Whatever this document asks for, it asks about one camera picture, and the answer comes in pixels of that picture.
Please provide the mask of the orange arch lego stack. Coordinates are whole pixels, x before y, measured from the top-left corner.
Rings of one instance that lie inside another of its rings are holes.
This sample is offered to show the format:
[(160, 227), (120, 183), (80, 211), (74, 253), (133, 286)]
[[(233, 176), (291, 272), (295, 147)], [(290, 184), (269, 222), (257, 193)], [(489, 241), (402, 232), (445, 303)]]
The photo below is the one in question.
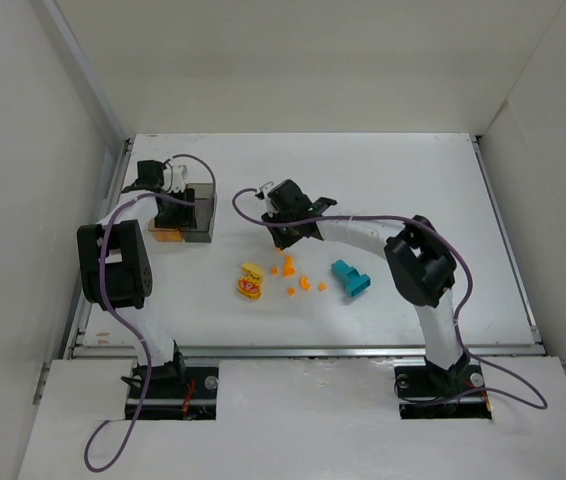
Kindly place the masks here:
[(286, 255), (283, 265), (283, 276), (287, 278), (287, 277), (292, 277), (295, 274), (296, 274), (296, 270), (294, 267), (293, 259), (290, 255)]

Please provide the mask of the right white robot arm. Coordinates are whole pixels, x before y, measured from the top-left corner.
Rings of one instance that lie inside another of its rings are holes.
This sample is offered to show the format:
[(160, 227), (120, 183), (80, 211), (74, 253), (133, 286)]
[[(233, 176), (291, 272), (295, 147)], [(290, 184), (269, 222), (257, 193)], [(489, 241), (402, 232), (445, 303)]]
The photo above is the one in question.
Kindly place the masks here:
[(268, 182), (256, 197), (265, 202), (261, 220), (269, 224), (280, 249), (315, 238), (350, 245), (385, 260), (398, 293), (416, 310), (431, 380), (441, 386), (458, 380), (469, 360), (455, 331), (452, 287), (457, 263), (427, 218), (403, 221), (348, 215), (335, 208), (333, 199), (310, 200), (292, 180), (278, 185)]

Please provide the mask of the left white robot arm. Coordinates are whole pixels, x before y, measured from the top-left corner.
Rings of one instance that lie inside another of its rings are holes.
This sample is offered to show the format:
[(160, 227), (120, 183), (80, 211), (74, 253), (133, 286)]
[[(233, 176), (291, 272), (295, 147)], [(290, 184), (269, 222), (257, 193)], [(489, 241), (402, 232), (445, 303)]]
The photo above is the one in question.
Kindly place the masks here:
[(171, 203), (167, 166), (156, 160), (137, 165), (137, 179), (125, 187), (112, 211), (77, 231), (85, 298), (97, 304), (134, 337), (137, 366), (125, 381), (182, 386), (188, 382), (182, 354), (147, 308), (153, 274), (142, 228)]

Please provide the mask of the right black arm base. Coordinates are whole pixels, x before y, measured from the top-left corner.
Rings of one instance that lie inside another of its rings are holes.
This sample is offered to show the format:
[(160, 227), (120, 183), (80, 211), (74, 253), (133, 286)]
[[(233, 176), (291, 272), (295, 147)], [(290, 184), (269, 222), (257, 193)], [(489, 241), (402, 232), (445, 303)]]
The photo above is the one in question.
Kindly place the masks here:
[(481, 367), (470, 363), (450, 379), (429, 365), (394, 368), (394, 393), (402, 420), (491, 420)]

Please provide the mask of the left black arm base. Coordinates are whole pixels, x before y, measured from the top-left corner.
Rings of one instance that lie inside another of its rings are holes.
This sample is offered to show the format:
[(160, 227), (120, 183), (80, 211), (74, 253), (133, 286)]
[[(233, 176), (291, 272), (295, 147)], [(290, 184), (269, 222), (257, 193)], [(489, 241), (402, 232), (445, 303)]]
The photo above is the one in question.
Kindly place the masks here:
[(121, 380), (127, 385), (125, 419), (141, 404), (139, 420), (208, 421), (216, 419), (220, 371), (218, 365), (189, 363), (182, 371), (165, 364), (154, 367), (143, 401), (145, 366), (135, 366)]

